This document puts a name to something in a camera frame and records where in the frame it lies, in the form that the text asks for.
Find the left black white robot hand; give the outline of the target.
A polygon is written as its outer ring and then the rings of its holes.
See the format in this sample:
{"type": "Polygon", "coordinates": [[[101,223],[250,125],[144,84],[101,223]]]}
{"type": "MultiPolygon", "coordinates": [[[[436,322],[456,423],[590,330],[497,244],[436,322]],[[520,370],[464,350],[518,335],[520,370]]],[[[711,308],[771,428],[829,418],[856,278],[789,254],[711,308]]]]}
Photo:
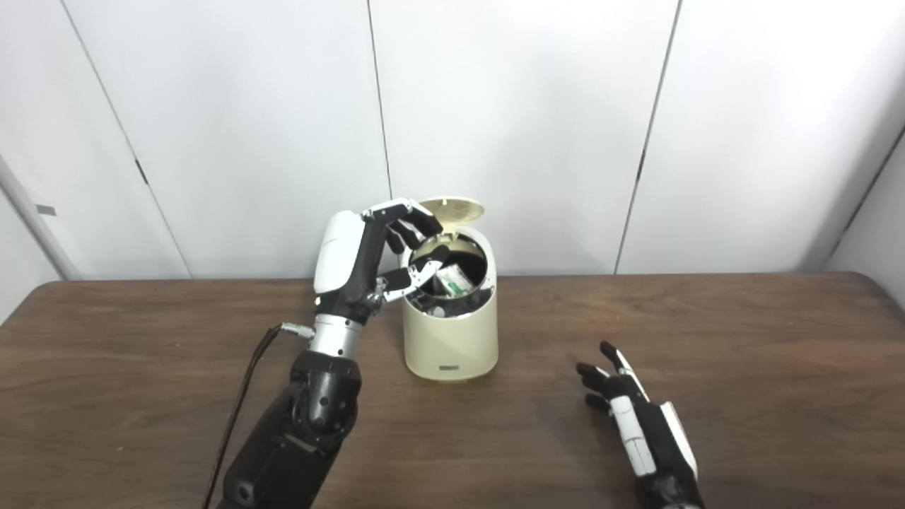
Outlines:
{"type": "Polygon", "coordinates": [[[378,271],[381,259],[387,246],[400,255],[440,232],[436,216],[411,199],[333,215],[317,258],[316,315],[365,325],[383,304],[419,290],[447,262],[448,246],[436,246],[427,257],[384,274],[378,271]]]}

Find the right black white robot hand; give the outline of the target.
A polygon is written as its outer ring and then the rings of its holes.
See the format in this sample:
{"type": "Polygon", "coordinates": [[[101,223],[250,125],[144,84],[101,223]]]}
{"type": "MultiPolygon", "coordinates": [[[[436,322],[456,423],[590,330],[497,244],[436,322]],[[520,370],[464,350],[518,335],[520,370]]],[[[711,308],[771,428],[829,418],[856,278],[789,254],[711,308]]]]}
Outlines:
{"type": "Polygon", "coordinates": [[[614,423],[636,477],[639,506],[704,508],[697,460],[675,406],[652,402],[630,362],[611,342],[601,341],[599,351],[613,364],[613,373],[585,362],[576,364],[576,373],[588,390],[586,405],[614,423]]]}

